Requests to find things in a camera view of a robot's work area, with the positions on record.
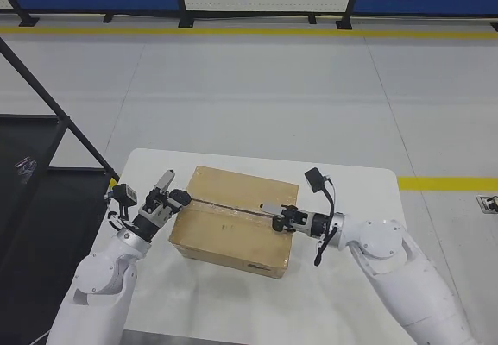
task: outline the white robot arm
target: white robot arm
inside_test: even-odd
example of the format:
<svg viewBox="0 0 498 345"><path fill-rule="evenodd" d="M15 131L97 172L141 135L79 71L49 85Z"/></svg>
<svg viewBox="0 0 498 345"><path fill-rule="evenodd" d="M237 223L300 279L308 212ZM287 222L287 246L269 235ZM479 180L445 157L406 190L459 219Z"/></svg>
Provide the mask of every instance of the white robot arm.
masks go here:
<svg viewBox="0 0 498 345"><path fill-rule="evenodd" d="M174 176L173 170L162 176L134 221L121 221L122 228L112 237L109 247L80 262L49 332L47 345L120 343L137 280L136 262L145 257L153 236L168 219L191 203L186 191L168 193ZM121 186L123 201L130 202L126 207L136 204L135 192ZM123 203L121 214L127 214L122 207Z"/></svg>
<svg viewBox="0 0 498 345"><path fill-rule="evenodd" d="M145 257L153 236L166 221L191 202L185 191L167 192L173 177L173 171L166 172L147 195L133 223L122 221L123 227L109 247L88 255L79 264L49 333L48 345L120 342L136 284L136 262ZM261 205L263 211L273 215L274 230L299 231L320 239L316 266L326 248L349 247L381 301L418 345L477 344L450 288L401 224L373 219L356 223L350 216L335 213L334 201L325 189L328 178L316 168L307 172L306 178L314 192L322 191L330 200L330 214L295 206ZM124 194L135 197L128 189ZM385 273L374 269L374 263L402 253L406 255L404 265Z"/></svg>
<svg viewBox="0 0 498 345"><path fill-rule="evenodd" d="M377 295L394 319L418 345L475 345L463 310L433 263L396 221L369 219L355 223L350 216L333 213L334 203L318 169L306 173L314 192L323 191L331 202L330 215L306 212L295 206L261 205L274 215L276 231L299 231L322 242L314 264L327 248L350 248ZM403 265L385 273L373 264L406 255Z"/></svg>

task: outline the blue wall panel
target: blue wall panel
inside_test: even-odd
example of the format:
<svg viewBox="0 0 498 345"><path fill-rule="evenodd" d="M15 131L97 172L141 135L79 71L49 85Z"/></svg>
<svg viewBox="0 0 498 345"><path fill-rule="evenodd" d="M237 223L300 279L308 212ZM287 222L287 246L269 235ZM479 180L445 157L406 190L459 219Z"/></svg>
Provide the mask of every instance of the blue wall panel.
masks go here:
<svg viewBox="0 0 498 345"><path fill-rule="evenodd" d="M177 0L18 0L24 9L177 10Z"/></svg>
<svg viewBox="0 0 498 345"><path fill-rule="evenodd" d="M355 12L498 15L498 0L356 0Z"/></svg>

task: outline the yellow line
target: yellow line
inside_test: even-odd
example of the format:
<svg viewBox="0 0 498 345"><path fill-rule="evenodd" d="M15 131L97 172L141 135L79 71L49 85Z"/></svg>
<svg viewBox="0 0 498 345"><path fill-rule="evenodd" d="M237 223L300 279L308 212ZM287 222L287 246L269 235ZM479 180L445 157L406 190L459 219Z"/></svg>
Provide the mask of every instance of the yellow line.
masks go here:
<svg viewBox="0 0 498 345"><path fill-rule="evenodd" d="M261 35L397 37L418 39L498 40L497 32L440 32L406 30L337 30L312 28L33 28L0 27L0 34L28 35Z"/></svg>
<svg viewBox="0 0 498 345"><path fill-rule="evenodd" d="M399 176L401 191L498 191L498 178Z"/></svg>

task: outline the white table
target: white table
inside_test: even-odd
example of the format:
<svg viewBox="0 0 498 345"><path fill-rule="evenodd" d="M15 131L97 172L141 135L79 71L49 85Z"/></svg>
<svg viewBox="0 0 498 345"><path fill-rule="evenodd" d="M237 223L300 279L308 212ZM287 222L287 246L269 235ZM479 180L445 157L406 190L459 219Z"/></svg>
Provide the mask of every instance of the white table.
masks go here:
<svg viewBox="0 0 498 345"><path fill-rule="evenodd" d="M137 149L120 182L142 202L167 169L176 172L171 188L184 189L197 165L297 184L298 207L327 213L325 197L312 194L304 176L317 166L337 188L337 211L406 223L396 176L386 169ZM167 240L172 227L161 229L138 262L126 329L243 344L413 344L348 249L328 248L315 267L315 240L295 234L289 268L276 280L183 258ZM114 234L104 223L93 249Z"/></svg>

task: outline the tape strip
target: tape strip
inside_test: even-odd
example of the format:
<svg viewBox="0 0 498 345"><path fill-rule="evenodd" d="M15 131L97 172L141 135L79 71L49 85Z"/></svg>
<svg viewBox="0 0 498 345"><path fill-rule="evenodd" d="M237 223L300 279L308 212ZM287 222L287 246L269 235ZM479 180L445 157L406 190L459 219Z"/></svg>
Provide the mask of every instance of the tape strip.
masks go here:
<svg viewBox="0 0 498 345"><path fill-rule="evenodd" d="M245 210L233 206L212 203L210 201L193 198L186 210L210 213L220 216L233 216L236 219L243 219L262 226L272 226L272 215L260 213L252 210Z"/></svg>
<svg viewBox="0 0 498 345"><path fill-rule="evenodd" d="M498 32L450 32L411 30L337 30L335 28L32 28L0 27L2 34L28 35L259 35L393 37L413 39L498 40Z"/></svg>

